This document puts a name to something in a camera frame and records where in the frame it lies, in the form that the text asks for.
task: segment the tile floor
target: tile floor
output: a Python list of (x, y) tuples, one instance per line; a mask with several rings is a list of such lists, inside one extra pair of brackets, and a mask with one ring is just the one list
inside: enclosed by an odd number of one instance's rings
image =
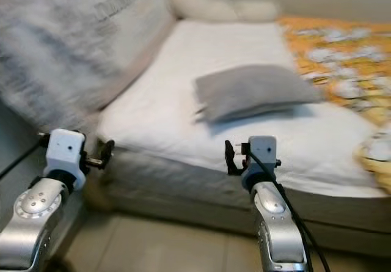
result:
[[(326, 252), (333, 272), (389, 271), (391, 259)], [(256, 240), (125, 215), (92, 213), (67, 259), (76, 272), (261, 271)], [(315, 271), (323, 271), (314, 257)]]

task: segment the white pillow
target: white pillow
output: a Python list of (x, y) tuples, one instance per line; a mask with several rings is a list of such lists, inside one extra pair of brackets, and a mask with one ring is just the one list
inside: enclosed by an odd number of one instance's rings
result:
[(179, 17), (205, 21), (273, 21), (280, 5), (270, 0), (171, 0)]

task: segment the black cable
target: black cable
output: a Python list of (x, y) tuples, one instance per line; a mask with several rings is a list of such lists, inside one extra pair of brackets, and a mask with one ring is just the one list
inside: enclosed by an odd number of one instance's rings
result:
[(319, 258), (320, 258), (320, 260), (322, 262), (322, 265), (323, 265), (323, 268), (324, 268), (325, 272), (331, 272), (329, 264), (327, 263), (327, 260), (326, 260), (326, 258), (324, 256), (321, 248), (319, 247), (318, 243), (314, 239), (314, 237), (311, 234), (311, 232), (308, 230), (308, 228), (305, 225), (304, 221), (300, 218), (300, 216), (297, 214), (296, 210), (291, 205), (291, 202), (289, 201), (287, 195), (285, 194), (285, 190), (284, 190), (283, 186), (280, 183), (277, 183), (276, 179), (274, 178), (272, 173), (269, 171), (269, 169), (251, 151), (249, 151), (249, 155), (262, 168), (263, 172), (270, 176), (270, 179), (271, 179), (273, 185), (277, 188), (278, 192), (280, 193), (280, 195), (284, 199), (285, 203), (287, 204), (288, 208), (290, 209), (290, 211), (292, 213), (292, 217), (293, 217), (294, 221), (296, 222), (296, 224), (298, 225), (301, 237), (303, 239), (304, 251), (305, 251), (306, 256), (307, 256), (307, 264), (309, 266), (309, 271), (313, 271), (313, 267), (312, 267), (311, 256), (310, 256), (310, 253), (309, 253), (309, 250), (308, 250), (308, 245), (307, 245), (307, 242), (306, 242), (306, 239), (305, 239), (305, 234), (307, 234), (307, 236), (308, 236), (309, 240), (311, 241), (311, 243), (312, 243), (316, 253), (319, 255)]
[(34, 144), (29, 150), (20, 155), (14, 162), (9, 164), (3, 171), (0, 172), (0, 180), (6, 176), (13, 168), (15, 168), (19, 163), (21, 163), (27, 156), (31, 155), (35, 150), (37, 150), (41, 145), (41, 139)]

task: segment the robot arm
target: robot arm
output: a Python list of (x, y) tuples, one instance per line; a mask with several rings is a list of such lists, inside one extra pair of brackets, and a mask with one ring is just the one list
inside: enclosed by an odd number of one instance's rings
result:
[(44, 177), (37, 177), (13, 206), (0, 233), (0, 272), (38, 272), (47, 256), (51, 233), (62, 217), (68, 196), (83, 187), (87, 166), (107, 165), (114, 142), (106, 144), (101, 160), (87, 158), (85, 137), (68, 130), (52, 131)]
[(263, 271), (307, 271), (307, 255), (291, 210), (250, 152), (273, 175), (281, 162), (276, 160), (276, 139), (272, 136), (252, 136), (248, 143), (241, 144), (241, 153), (246, 155), (244, 169), (236, 168), (233, 147), (229, 141), (225, 142), (228, 174), (241, 176), (242, 185), (252, 199)]

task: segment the blanket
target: blanket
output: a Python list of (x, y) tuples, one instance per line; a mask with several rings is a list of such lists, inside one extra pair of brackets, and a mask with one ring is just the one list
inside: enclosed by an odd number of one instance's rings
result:
[(379, 126), (355, 157), (391, 193), (391, 24), (292, 17), (280, 23), (301, 76)]

